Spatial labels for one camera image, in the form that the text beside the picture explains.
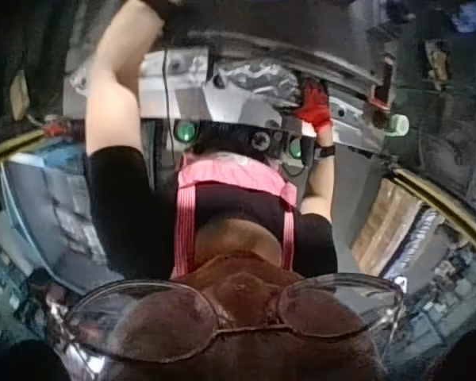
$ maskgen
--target pink strap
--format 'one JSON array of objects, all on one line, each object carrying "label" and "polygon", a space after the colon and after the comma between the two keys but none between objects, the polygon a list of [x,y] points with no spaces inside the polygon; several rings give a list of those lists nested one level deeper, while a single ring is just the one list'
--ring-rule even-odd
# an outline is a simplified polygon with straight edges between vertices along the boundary
[{"label": "pink strap", "polygon": [[279,173],[245,156],[207,156],[189,163],[182,159],[178,173],[177,214],[175,226],[175,268],[171,278],[194,270],[194,226],[196,211],[196,184],[214,181],[263,191],[276,195],[288,204],[284,213],[282,238],[282,268],[290,270],[294,258],[294,215],[296,187],[286,183]]},{"label": "pink strap", "polygon": [[293,268],[294,258],[294,215],[292,206],[284,213],[284,233],[282,235],[282,262],[284,270]]}]

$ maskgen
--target glasses lens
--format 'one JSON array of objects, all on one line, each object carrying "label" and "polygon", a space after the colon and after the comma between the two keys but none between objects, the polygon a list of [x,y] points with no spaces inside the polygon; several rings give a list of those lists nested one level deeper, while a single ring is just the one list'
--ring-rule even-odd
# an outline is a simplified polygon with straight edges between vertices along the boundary
[{"label": "glasses lens", "polygon": [[324,275],[287,287],[279,299],[278,312],[299,333],[345,337],[391,322],[401,300],[400,288],[383,279]]},{"label": "glasses lens", "polygon": [[105,354],[170,362],[205,347],[217,327],[197,291],[176,283],[118,283],[88,295],[67,316],[75,341]]}]

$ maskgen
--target black shirt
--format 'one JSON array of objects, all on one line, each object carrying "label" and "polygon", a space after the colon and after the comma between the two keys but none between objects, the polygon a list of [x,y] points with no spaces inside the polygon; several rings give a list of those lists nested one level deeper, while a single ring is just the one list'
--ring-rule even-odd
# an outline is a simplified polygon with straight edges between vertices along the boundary
[{"label": "black shirt", "polygon": [[[176,178],[153,192],[143,156],[130,147],[95,152],[89,175],[92,218],[109,268],[130,279],[169,279],[175,262]],[[195,231],[214,218],[238,217],[265,227],[282,243],[282,202],[263,192],[198,184]],[[336,272],[332,226],[324,217],[294,211],[293,269],[305,277]]]}]

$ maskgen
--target eyeglasses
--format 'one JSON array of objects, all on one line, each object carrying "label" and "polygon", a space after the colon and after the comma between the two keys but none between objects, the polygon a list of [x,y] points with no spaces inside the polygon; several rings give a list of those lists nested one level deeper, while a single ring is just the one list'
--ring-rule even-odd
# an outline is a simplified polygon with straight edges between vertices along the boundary
[{"label": "eyeglasses", "polygon": [[284,331],[344,341],[385,328],[393,335],[403,293],[390,281],[360,274],[323,275],[282,290],[274,322],[229,328],[199,291],[179,283],[124,281],[76,304],[63,321],[72,344],[118,360],[169,364],[205,351],[222,335]]}]

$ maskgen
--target green light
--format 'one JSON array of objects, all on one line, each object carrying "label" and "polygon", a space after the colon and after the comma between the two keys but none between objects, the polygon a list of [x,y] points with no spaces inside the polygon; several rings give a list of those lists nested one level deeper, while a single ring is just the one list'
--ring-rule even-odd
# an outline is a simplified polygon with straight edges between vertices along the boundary
[{"label": "green light", "polygon": [[289,144],[289,153],[294,159],[301,158],[300,139],[293,139]]},{"label": "green light", "polygon": [[176,139],[190,143],[196,137],[196,126],[190,121],[181,121],[175,129]]}]

